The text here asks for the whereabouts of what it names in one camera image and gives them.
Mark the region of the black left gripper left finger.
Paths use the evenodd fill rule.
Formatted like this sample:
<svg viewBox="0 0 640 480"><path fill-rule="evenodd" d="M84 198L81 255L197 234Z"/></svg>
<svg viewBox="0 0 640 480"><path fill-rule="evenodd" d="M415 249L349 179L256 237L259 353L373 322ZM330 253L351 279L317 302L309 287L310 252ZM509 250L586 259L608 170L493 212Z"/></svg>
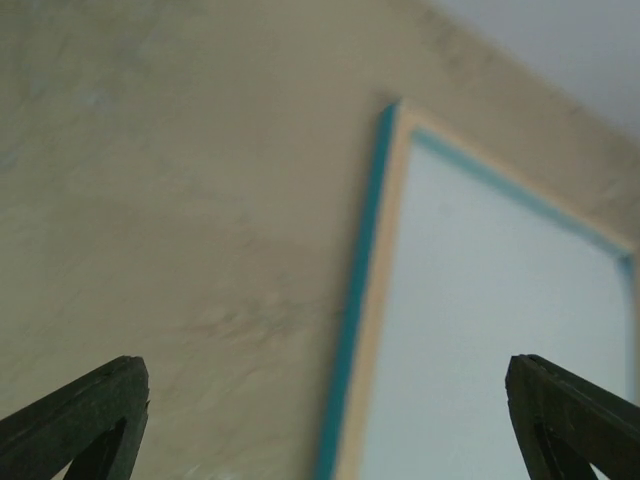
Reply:
<svg viewBox="0 0 640 480"><path fill-rule="evenodd" d="M148 419L148 371L120 356L1 420L1 477L129 479Z"/></svg>

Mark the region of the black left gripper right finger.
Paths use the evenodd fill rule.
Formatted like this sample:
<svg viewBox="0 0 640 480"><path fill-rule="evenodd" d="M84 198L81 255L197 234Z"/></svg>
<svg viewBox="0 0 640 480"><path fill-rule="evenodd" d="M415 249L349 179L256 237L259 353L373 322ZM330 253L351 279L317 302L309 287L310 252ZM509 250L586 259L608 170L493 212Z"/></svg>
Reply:
<svg viewBox="0 0 640 480"><path fill-rule="evenodd" d="M538 355L505 378L513 430L532 479L639 477L639 407Z"/></svg>

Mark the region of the sunflower photo print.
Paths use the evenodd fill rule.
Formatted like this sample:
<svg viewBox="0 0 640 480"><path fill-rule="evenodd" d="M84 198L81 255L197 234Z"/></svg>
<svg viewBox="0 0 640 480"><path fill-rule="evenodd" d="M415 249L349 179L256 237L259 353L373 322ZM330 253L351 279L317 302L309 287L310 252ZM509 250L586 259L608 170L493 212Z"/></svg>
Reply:
<svg viewBox="0 0 640 480"><path fill-rule="evenodd" d="M361 477L525 478L510 359L631 398L632 309L612 254L414 146Z"/></svg>

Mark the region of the teal wooden picture frame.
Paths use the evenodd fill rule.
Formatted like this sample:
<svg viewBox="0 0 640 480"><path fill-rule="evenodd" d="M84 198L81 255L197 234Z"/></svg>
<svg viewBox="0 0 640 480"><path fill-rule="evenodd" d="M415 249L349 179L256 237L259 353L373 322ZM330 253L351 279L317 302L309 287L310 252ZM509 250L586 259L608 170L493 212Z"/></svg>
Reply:
<svg viewBox="0 0 640 480"><path fill-rule="evenodd" d="M381 114L336 366L314 475L318 479L364 479L360 475L377 362L394 267L409 156L421 145L494 186L618 259L632 302L632 397L639 407L639 244L619 229L593 219L539 182L466 140L438 118L404 102Z"/></svg>

